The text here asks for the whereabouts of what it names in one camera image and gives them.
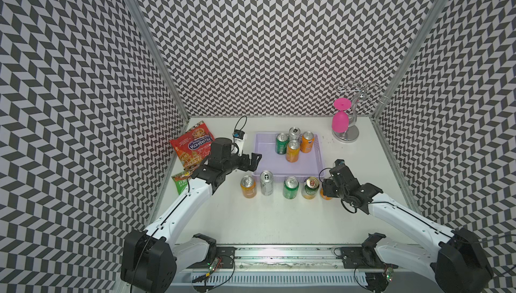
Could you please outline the orange fanta can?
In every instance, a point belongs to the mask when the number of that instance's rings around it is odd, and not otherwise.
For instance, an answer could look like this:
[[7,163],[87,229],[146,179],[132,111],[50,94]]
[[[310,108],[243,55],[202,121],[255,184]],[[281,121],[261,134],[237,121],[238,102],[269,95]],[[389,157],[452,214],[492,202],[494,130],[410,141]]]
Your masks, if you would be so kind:
[[303,153],[310,153],[313,149],[314,133],[305,131],[301,137],[300,150]]
[[321,189],[320,189],[320,192],[319,192],[319,193],[320,193],[321,197],[322,197],[323,199],[325,199],[325,200],[331,200],[331,199],[332,199],[332,197],[329,197],[329,196],[327,196],[327,195],[325,194],[325,192],[324,192],[324,189],[323,189],[323,188],[321,188]]
[[286,148],[286,160],[290,163],[298,161],[300,153],[300,144],[297,140],[292,140],[287,144]]

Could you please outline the silver tall can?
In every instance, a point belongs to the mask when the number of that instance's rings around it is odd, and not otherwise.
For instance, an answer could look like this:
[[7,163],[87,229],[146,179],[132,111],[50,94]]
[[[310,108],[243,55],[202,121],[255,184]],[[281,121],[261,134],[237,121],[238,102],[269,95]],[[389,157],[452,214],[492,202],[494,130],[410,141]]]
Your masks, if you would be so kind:
[[263,171],[260,175],[261,193],[270,196],[274,193],[274,175],[270,171]]

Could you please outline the green gold-top can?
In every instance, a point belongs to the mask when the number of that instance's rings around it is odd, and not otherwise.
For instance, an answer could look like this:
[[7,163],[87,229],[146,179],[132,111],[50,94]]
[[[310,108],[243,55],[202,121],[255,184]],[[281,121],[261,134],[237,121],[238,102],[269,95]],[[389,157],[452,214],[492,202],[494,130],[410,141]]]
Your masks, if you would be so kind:
[[320,181],[316,177],[308,177],[302,186],[302,196],[307,200],[315,198],[319,191]]

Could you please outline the lilac plastic basket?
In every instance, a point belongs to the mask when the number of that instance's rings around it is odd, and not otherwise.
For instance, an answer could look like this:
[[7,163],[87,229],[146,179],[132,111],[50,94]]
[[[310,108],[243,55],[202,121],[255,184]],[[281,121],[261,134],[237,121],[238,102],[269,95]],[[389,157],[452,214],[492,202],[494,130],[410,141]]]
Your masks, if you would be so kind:
[[285,155],[275,152],[275,141],[278,133],[257,133],[255,135],[254,153],[262,154],[258,168],[251,175],[255,181],[259,181],[262,172],[273,173],[274,182],[283,182],[287,177],[294,176],[303,182],[308,177],[318,177],[325,167],[321,155],[318,135],[314,135],[314,143],[311,152],[300,152],[298,161],[291,163]]

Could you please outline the orange Fanta can back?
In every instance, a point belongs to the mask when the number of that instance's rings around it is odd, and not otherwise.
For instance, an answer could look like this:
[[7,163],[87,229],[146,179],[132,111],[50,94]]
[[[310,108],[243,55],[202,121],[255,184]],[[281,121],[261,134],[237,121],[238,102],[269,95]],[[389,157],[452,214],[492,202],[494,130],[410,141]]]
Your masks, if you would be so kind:
[[303,153],[310,153],[313,149],[314,133],[305,131],[301,137],[300,150]]

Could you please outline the white patterned can back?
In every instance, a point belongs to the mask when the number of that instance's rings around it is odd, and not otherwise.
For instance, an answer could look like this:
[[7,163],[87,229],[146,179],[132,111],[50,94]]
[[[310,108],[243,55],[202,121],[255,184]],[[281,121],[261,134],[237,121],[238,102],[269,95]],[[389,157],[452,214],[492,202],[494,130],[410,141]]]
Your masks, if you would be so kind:
[[289,140],[290,141],[298,141],[298,142],[300,142],[301,134],[302,133],[301,133],[301,130],[298,127],[296,127],[296,126],[291,127],[289,129],[288,134],[289,134]]

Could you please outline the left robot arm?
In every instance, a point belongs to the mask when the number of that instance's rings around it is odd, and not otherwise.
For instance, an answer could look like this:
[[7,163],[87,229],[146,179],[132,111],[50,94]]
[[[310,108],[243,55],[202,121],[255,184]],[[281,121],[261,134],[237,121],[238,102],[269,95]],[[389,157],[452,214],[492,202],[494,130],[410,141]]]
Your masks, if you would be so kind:
[[234,170],[254,172],[259,153],[234,152],[236,143],[221,137],[212,141],[210,153],[192,172],[186,189],[145,230],[131,231],[124,239],[120,277],[144,292],[165,292],[175,275],[191,266],[211,266],[216,258],[216,240],[203,234],[189,241],[177,240],[195,213]]

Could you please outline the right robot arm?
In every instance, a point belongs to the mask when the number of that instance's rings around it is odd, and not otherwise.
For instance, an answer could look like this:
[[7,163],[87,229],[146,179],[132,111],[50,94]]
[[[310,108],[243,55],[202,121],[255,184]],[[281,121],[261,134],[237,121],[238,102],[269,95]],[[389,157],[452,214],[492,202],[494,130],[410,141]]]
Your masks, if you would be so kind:
[[325,196],[338,198],[350,213],[373,216],[415,241],[399,243],[372,233],[362,243],[366,264],[383,263],[415,272],[434,281],[443,292],[482,292],[494,271],[481,240],[466,228],[453,230],[403,206],[381,188],[360,184],[343,161],[329,170],[321,182]]

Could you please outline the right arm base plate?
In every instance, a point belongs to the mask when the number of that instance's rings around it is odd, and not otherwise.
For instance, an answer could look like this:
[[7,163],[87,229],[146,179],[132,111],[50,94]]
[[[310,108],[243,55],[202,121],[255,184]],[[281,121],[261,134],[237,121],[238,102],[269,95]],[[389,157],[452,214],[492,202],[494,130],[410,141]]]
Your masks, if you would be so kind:
[[386,270],[399,267],[395,264],[383,262],[372,248],[362,246],[336,247],[333,254],[340,259],[345,269],[367,268]]

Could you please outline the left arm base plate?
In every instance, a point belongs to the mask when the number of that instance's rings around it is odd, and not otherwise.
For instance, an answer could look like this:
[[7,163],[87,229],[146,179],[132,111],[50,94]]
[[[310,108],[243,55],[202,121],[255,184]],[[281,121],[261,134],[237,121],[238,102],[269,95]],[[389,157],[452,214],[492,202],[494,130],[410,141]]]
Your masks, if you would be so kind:
[[236,250],[236,247],[232,246],[217,246],[215,250],[209,250],[208,257],[204,261],[194,263],[188,266],[188,269],[207,270],[212,266],[216,266],[217,269],[233,269]]

